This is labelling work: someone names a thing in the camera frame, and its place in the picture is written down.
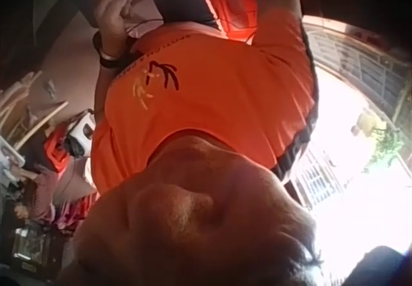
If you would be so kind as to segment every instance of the green plant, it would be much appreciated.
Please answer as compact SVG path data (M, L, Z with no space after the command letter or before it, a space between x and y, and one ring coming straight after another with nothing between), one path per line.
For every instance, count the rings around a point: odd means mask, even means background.
M376 141L376 148L365 172L369 172L373 167L389 167L404 145L400 131L392 128L373 128L371 137Z

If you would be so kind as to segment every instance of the man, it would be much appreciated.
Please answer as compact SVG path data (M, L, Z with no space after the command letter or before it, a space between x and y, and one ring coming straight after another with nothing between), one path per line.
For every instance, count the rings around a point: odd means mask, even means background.
M281 182L317 116L299 0L256 0L252 45L200 23L158 28L113 80L128 1L97 10L102 197L58 285L313 285L314 221Z

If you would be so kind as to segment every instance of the black logo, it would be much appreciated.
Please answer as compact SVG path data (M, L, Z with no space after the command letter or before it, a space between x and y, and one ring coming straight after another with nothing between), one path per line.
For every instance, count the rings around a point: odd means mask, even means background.
M149 63L149 73L153 73L153 69L155 67L157 67L157 68L159 68L163 71L163 75L164 75L164 78L165 78L164 87L167 88L167 85L169 84L169 79L171 79L173 81L174 88L176 89L176 91L178 91L179 90L179 81L178 81L178 78L175 74L175 72L177 72L178 69L175 66L170 65L170 64L159 64L156 61L151 61ZM150 79L151 79L151 76L146 75L146 85L149 85Z

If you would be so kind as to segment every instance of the orange t-shirt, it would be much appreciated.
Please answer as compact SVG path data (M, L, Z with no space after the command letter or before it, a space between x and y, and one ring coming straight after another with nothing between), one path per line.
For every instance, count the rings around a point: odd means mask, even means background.
M99 192L144 170L163 140L185 129L216 137L282 179L317 118L301 27L288 10L273 9L252 45L194 23L144 35L137 48L145 55L114 80L93 136Z

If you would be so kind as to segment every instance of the hand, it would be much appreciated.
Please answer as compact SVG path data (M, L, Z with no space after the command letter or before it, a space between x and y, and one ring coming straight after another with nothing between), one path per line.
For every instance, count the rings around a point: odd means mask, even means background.
M102 50L115 58L126 49L126 24L131 9L131 0L102 0L95 11L95 17L102 36Z

